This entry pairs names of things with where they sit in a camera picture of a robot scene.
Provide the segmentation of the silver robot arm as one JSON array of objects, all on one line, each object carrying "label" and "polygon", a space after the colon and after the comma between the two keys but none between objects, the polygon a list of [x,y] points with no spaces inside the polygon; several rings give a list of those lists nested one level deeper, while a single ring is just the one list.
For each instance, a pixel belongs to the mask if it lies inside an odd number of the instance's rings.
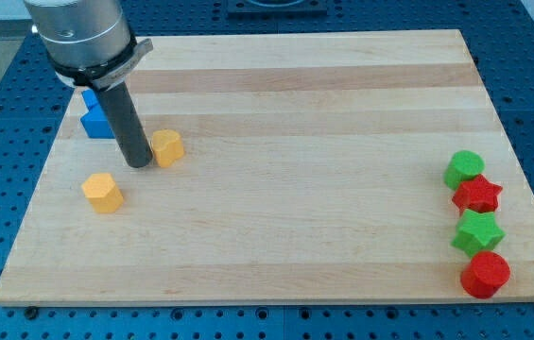
[{"label": "silver robot arm", "polygon": [[107,91],[153,50],[138,41],[118,0],[25,0],[48,59],[71,87]]}]

